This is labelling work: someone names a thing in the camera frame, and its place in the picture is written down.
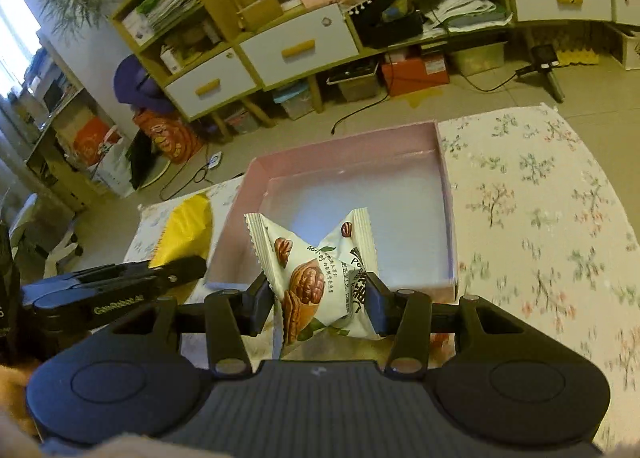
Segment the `white pecan snack packet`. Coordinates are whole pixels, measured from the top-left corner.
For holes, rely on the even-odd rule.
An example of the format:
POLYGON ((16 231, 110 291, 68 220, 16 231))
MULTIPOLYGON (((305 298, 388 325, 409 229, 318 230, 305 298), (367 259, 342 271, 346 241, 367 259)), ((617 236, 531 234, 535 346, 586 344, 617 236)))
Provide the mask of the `white pecan snack packet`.
POLYGON ((366 277, 378 270, 369 211, 351 210, 317 244, 259 213, 245 222, 274 294, 272 356, 382 360, 388 344, 366 311, 366 277))

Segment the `red box under cabinet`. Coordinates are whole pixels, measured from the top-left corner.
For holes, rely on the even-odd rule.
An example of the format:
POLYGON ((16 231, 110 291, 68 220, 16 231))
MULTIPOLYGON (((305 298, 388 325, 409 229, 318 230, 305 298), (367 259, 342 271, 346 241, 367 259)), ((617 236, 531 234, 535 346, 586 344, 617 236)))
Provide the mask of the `red box under cabinet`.
POLYGON ((392 97, 446 85, 450 82, 443 54, 412 57, 394 63, 384 63, 382 73, 392 97))

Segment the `small black tripod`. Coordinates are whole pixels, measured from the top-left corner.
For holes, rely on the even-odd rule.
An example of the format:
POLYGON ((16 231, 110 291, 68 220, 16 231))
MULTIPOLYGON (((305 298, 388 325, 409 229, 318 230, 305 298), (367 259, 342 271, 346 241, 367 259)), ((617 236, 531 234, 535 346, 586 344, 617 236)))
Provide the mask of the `small black tripod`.
POLYGON ((517 69, 515 71, 516 77, 523 78, 529 74, 537 73, 550 96, 557 103, 563 103, 565 95, 554 73, 554 69, 559 68, 560 62, 553 46, 551 44, 533 46, 530 48, 530 57, 532 57, 532 62, 528 66, 517 69))

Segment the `orange printed bag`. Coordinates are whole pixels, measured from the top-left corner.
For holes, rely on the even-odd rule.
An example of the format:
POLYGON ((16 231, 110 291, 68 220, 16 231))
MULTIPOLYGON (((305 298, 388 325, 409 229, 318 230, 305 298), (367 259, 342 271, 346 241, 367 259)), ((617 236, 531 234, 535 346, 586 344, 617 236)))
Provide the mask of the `orange printed bag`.
POLYGON ((189 161, 204 146, 203 139, 178 112, 158 113, 141 109, 134 112, 134 124, 174 164, 189 161))

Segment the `yellow waffle sandwich packet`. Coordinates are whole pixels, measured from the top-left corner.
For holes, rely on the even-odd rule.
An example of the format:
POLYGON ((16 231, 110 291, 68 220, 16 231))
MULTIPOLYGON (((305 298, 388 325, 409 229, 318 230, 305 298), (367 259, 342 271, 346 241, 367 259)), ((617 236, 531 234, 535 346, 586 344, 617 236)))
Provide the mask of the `yellow waffle sandwich packet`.
POLYGON ((209 197, 192 196, 173 210, 154 249, 150 268, 190 256, 208 258, 214 232, 214 215, 209 197))

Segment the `floral tablecloth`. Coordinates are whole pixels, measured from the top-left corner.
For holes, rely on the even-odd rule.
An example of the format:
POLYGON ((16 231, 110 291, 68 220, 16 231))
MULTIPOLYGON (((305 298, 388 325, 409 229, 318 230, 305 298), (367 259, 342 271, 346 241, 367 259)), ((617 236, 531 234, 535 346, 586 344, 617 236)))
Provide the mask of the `floral tablecloth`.
POLYGON ((205 188, 208 279, 258 274, 244 216, 314 245, 364 207, 378 276, 449 302, 483 296, 596 364, 611 404, 596 435, 639 452, 639 244, 604 170, 540 104, 371 129, 256 158, 205 188))

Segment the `wooden cabinet with white drawers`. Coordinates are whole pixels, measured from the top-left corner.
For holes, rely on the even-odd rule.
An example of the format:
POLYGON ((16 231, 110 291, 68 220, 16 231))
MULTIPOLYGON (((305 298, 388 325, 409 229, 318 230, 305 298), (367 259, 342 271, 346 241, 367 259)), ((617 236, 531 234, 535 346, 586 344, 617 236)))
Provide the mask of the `wooden cabinet with white drawers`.
MULTIPOLYGON (((255 31, 242 25, 233 0, 199 0, 184 16, 164 27, 169 33, 188 18, 206 12, 221 37, 212 49, 171 73, 160 59, 163 34, 139 43, 124 25, 142 0, 124 0, 112 22, 149 76, 192 122, 258 90, 279 88, 340 64, 381 54, 387 49, 427 43, 423 32, 403 40, 382 34, 378 43, 364 43, 362 30, 373 25, 362 15, 374 0, 300 0, 255 31)), ((602 21, 636 25, 639 0, 508 0, 518 23, 535 21, 602 21)))

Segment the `purple hat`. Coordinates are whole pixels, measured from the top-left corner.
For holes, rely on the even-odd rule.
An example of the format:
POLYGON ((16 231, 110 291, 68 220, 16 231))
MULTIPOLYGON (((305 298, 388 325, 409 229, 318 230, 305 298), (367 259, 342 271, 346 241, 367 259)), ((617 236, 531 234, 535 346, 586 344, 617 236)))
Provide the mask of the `purple hat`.
POLYGON ((130 104, 137 109, 150 109, 158 113, 176 110, 175 105, 134 54, 119 63, 113 78, 113 89, 120 103, 130 104))

